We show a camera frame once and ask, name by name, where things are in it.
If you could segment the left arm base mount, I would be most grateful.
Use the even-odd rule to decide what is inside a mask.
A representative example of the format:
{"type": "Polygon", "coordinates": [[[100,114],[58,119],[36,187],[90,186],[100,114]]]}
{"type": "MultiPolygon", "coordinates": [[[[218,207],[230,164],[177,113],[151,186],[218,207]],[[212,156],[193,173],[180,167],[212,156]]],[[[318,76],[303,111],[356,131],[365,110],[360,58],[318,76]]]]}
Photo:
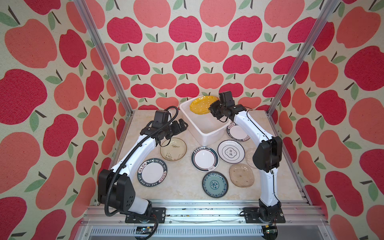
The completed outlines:
{"type": "Polygon", "coordinates": [[[163,224],[166,217],[166,208],[150,208],[144,214],[129,212],[126,216],[127,224],[163,224]]]}

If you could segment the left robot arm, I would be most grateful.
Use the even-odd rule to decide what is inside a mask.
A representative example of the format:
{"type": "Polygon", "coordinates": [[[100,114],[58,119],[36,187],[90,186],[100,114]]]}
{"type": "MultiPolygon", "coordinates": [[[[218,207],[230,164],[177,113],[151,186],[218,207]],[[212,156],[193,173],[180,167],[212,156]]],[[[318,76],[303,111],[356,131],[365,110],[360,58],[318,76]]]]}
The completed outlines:
{"type": "Polygon", "coordinates": [[[161,140],[169,140],[187,128],[188,124],[182,119],[162,123],[151,121],[141,130],[136,145],[124,159],[110,170],[101,171],[98,176],[98,202],[104,205],[106,216],[117,213],[150,216],[152,202],[136,194],[132,184],[133,175],[161,140]]]}

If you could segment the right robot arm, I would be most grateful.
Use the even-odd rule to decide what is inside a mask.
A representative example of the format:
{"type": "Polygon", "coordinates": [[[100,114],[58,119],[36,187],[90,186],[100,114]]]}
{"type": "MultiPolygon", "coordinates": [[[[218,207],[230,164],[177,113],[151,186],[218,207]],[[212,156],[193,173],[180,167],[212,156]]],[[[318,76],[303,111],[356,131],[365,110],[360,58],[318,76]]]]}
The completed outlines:
{"type": "Polygon", "coordinates": [[[283,140],[264,130],[242,105],[222,104],[219,100],[210,105],[211,114],[218,120],[229,118],[252,139],[257,149],[253,163],[261,178],[261,197],[259,199],[259,218],[268,223],[273,221],[281,210],[278,199],[277,174],[282,160],[283,140]]]}

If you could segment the white plate dark lettered rim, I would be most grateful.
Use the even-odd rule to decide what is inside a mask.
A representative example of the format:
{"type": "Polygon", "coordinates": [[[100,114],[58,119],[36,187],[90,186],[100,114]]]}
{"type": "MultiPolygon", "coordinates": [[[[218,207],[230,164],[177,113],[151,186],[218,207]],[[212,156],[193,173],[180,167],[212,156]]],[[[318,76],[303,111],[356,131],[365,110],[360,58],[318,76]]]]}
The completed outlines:
{"type": "Polygon", "coordinates": [[[155,187],[161,184],[168,174],[167,164],[158,158],[144,161],[137,172],[137,178],[145,187],[155,187]]]}

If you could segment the small white plate dark rim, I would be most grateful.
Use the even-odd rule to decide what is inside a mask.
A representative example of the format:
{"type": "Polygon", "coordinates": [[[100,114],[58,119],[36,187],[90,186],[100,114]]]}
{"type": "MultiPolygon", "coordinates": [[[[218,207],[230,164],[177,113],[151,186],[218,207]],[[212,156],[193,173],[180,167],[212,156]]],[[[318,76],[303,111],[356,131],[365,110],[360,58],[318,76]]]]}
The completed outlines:
{"type": "Polygon", "coordinates": [[[227,134],[232,140],[237,142],[246,142],[250,139],[250,136],[236,123],[231,123],[227,126],[227,134]]]}

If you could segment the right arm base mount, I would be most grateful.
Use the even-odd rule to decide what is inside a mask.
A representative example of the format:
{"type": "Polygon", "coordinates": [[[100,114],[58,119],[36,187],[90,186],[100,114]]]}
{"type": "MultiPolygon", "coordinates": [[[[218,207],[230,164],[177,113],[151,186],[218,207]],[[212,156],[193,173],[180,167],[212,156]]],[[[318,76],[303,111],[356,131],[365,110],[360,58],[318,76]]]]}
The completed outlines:
{"type": "Polygon", "coordinates": [[[243,208],[240,217],[244,217],[247,224],[284,224],[285,216],[281,209],[243,208]]]}

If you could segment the yellow polka dot plate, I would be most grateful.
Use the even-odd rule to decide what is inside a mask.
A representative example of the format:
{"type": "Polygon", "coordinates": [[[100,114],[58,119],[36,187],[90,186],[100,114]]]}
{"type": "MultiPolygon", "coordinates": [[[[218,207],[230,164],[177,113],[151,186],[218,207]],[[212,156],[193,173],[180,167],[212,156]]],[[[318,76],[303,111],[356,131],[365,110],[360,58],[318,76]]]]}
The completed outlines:
{"type": "Polygon", "coordinates": [[[209,107],[217,100],[218,98],[215,96],[198,97],[190,104],[190,111],[197,115],[208,114],[210,113],[209,107]]]}

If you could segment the white plate green red rim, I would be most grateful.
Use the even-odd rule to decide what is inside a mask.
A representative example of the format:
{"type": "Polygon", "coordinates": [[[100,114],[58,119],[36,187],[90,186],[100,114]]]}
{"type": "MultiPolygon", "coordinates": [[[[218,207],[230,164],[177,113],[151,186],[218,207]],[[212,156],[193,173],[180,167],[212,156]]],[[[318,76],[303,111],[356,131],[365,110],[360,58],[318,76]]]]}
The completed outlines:
{"type": "Polygon", "coordinates": [[[198,171],[211,172],[219,165],[219,155],[213,148],[201,146],[192,152],[191,163],[198,171]]]}

